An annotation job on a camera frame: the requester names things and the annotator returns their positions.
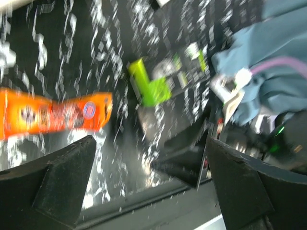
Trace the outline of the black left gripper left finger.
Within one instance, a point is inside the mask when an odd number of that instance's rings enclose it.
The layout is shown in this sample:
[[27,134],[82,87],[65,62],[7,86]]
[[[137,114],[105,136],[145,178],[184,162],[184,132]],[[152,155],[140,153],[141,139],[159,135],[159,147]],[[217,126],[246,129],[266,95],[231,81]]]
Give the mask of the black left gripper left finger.
[[2,230],[72,230],[95,158],[88,135],[37,160],[0,173]]

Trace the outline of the orange razor pack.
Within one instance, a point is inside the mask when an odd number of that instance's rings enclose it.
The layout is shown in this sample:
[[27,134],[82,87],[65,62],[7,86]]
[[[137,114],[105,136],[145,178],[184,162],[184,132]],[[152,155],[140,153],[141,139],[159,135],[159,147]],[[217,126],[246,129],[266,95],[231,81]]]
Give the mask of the orange razor pack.
[[98,131],[109,120],[113,107],[110,92],[65,100],[2,89],[0,91],[0,138],[45,134],[72,129]]

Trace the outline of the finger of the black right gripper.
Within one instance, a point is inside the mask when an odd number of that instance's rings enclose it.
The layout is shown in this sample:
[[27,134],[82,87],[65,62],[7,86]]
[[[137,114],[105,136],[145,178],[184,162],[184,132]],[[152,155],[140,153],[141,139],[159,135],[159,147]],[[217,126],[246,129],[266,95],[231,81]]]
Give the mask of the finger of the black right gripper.
[[151,168],[198,188],[205,161],[208,124],[206,119],[199,119],[167,140],[157,159],[152,161]]

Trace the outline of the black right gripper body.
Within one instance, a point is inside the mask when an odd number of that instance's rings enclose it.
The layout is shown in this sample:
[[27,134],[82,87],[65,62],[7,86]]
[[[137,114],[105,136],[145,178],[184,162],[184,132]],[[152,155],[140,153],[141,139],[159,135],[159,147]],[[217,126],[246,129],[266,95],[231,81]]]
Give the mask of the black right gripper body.
[[263,158],[268,150],[266,134],[256,133],[252,125],[237,126],[234,123],[224,123],[221,106],[210,109],[208,118],[208,136],[215,138],[230,147],[254,158]]

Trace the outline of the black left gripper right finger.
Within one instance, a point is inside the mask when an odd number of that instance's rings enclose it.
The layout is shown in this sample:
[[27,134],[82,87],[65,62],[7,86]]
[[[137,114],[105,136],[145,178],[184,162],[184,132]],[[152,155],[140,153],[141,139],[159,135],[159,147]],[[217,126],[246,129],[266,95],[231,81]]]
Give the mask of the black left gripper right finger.
[[228,230],[305,230],[307,177],[263,163],[214,138],[206,154]]

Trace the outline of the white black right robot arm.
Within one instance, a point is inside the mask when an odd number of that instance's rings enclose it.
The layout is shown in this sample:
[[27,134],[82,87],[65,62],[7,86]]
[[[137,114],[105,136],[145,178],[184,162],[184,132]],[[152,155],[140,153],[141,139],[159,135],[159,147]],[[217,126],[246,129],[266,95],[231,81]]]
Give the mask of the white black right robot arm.
[[286,170],[307,173],[307,112],[284,113],[266,123],[272,131],[256,133],[256,125],[224,125],[221,108],[209,106],[196,122],[167,140],[151,163],[153,170],[175,177],[191,187],[212,177],[206,140],[216,138],[237,151]]

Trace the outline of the green black razor box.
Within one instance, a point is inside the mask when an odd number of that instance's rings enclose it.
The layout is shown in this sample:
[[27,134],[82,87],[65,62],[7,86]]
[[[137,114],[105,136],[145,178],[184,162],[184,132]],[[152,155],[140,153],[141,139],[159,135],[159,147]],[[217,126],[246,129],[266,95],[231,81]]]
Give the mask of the green black razor box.
[[142,57],[128,66],[130,82],[142,108],[154,108],[209,78],[208,46],[200,42],[158,58]]

